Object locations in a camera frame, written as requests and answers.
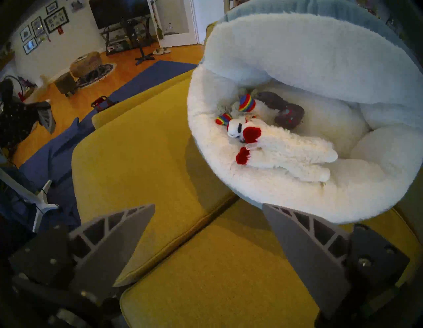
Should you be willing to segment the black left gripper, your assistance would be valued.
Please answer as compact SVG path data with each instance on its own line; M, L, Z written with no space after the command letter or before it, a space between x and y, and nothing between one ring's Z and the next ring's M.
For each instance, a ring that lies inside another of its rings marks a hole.
M39 121L48 133L53 134L56 122L51 108L39 108L39 103L24 104L17 99L3 99L0 116L0 147L13 149L31 133Z

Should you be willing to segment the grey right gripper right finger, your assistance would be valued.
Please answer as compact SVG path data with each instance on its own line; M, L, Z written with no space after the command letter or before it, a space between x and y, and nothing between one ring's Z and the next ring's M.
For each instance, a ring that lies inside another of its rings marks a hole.
M369 296L394 287L409 257L364 224L348 233L318 216L263 204L286 259L319 308L317 317L364 317Z

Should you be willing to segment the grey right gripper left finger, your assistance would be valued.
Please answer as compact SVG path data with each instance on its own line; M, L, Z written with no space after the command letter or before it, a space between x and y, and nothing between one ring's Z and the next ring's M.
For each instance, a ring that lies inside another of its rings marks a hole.
M69 232L63 224L37 234L9 258L24 282L102 303L132 257L155 205L96 217Z

